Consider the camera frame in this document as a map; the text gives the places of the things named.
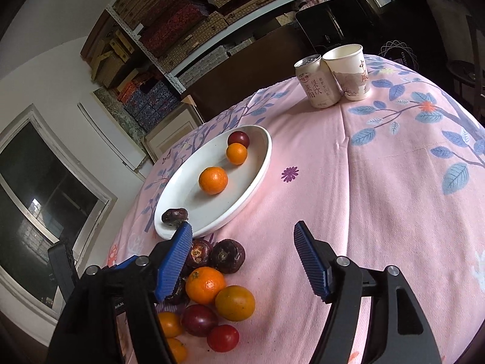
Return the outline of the bright red cherry tomato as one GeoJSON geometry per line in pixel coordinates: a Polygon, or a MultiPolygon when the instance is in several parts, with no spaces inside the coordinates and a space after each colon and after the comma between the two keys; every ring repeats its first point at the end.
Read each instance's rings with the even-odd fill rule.
{"type": "Polygon", "coordinates": [[[230,352],[239,343],[240,335],[231,325],[216,326],[206,337],[208,346],[215,352],[230,352]]]}

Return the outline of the pink floral tablecloth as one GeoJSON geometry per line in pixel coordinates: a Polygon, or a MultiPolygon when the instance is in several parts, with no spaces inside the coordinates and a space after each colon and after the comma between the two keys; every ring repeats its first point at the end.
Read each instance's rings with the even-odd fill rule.
{"type": "Polygon", "coordinates": [[[261,186],[216,233],[245,248],[229,277],[256,310],[227,353],[182,337],[190,363],[306,363],[329,308],[313,294],[293,244],[304,221],[338,255],[403,272],[444,363],[455,362],[484,320],[484,130],[429,79],[367,56],[372,94],[314,109],[298,80],[260,89],[183,137],[152,168],[110,248],[114,265],[159,238],[156,202],[169,179],[222,132],[259,125],[273,152],[261,186]]]}

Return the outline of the orange mandarin with stem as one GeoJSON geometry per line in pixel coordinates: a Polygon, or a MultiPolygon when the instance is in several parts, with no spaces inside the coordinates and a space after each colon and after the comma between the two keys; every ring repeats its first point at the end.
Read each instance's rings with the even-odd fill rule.
{"type": "Polygon", "coordinates": [[[224,275],[208,266],[193,270],[186,281],[187,296],[202,305],[212,304],[217,294],[225,287],[224,275]]]}

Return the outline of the white paper cup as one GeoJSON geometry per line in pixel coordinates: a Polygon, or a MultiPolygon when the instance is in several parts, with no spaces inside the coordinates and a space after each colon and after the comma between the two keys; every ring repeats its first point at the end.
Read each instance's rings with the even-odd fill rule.
{"type": "Polygon", "coordinates": [[[360,44],[346,44],[322,55],[346,99],[360,101],[370,95],[371,87],[360,44]]]}

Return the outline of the yellow orange cherry tomato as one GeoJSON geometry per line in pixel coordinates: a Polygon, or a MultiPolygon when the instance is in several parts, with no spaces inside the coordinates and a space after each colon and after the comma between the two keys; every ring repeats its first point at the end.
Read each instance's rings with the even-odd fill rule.
{"type": "Polygon", "coordinates": [[[253,294],[243,286],[231,285],[221,290],[215,300],[217,312],[232,322],[250,318],[256,309],[253,294]]]}

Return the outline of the metal storage shelf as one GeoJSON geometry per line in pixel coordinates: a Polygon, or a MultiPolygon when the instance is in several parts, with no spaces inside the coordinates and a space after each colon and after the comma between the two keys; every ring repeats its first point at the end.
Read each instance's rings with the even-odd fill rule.
{"type": "Polygon", "coordinates": [[[108,5],[81,50],[91,77],[121,86],[136,55],[143,55],[178,93],[179,74],[222,39],[298,0],[115,0],[108,5]]]}

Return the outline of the dark water chestnut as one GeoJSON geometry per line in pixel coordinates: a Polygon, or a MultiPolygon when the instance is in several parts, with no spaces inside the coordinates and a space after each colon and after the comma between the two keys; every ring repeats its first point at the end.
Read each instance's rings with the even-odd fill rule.
{"type": "Polygon", "coordinates": [[[205,239],[193,239],[186,259],[187,266],[191,269],[207,266],[212,250],[213,245],[205,239]]]}
{"type": "Polygon", "coordinates": [[[165,211],[161,216],[163,224],[178,228],[183,222],[188,220],[188,211],[185,208],[172,208],[165,211]]]}
{"type": "Polygon", "coordinates": [[[246,252],[241,243],[233,239],[224,239],[214,245],[209,265],[222,274],[235,274],[245,259],[246,252]]]}
{"type": "Polygon", "coordinates": [[[173,292],[164,299],[165,305],[179,306],[187,305],[190,298],[187,296],[186,292],[186,281],[184,278],[179,278],[173,292]]]}

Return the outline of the white drink can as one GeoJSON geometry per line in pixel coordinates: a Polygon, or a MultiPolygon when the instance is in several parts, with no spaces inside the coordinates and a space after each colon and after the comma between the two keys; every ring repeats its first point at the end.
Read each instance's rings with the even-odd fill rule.
{"type": "Polygon", "coordinates": [[[294,64],[295,75],[310,104],[326,109],[340,101],[341,90],[320,54],[302,58],[294,64]]]}

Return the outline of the window with white frame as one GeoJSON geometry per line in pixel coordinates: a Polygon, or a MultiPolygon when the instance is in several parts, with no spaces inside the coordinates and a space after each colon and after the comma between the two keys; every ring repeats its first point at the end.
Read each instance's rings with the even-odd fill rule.
{"type": "Polygon", "coordinates": [[[41,340],[64,300],[48,251],[63,243],[79,266],[118,201],[34,105],[1,132],[1,310],[41,340]]]}

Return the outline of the dark red small tomato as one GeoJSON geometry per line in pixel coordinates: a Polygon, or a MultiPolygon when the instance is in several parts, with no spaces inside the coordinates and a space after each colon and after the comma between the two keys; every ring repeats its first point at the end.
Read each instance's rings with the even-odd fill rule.
{"type": "Polygon", "coordinates": [[[235,131],[229,135],[227,144],[229,146],[231,146],[232,144],[239,144],[248,148],[250,145],[250,138],[246,132],[235,131]]]}

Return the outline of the dark red cherry tomato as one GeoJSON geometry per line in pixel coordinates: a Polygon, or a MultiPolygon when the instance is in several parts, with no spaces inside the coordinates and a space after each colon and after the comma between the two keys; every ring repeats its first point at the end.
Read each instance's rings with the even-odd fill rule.
{"type": "Polygon", "coordinates": [[[182,313],[181,325],[192,336],[206,337],[219,325],[219,318],[210,307],[194,304],[182,313]]]}

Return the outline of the framed picture leaning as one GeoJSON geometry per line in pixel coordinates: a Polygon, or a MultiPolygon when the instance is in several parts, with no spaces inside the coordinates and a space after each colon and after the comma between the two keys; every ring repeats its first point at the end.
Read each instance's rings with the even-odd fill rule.
{"type": "Polygon", "coordinates": [[[177,141],[204,123],[196,102],[187,95],[181,103],[160,121],[144,138],[143,146],[155,163],[177,141]]]}

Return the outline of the large orange mandarin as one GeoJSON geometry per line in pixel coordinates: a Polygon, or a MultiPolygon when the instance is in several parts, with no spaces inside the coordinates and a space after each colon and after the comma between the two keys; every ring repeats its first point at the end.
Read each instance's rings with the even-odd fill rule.
{"type": "Polygon", "coordinates": [[[228,185],[229,178],[221,167],[208,167],[204,169],[198,179],[199,187],[205,194],[214,196],[220,194],[228,185]]]}

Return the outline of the white oval plate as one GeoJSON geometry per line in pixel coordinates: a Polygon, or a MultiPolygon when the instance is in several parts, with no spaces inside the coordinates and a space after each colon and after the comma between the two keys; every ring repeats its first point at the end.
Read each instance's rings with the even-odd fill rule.
{"type": "Polygon", "coordinates": [[[162,221],[172,209],[187,211],[193,237],[213,233],[233,219],[256,193],[270,166],[272,140],[262,126],[241,126],[201,146],[173,174],[154,216],[164,240],[175,228],[162,221]]]}

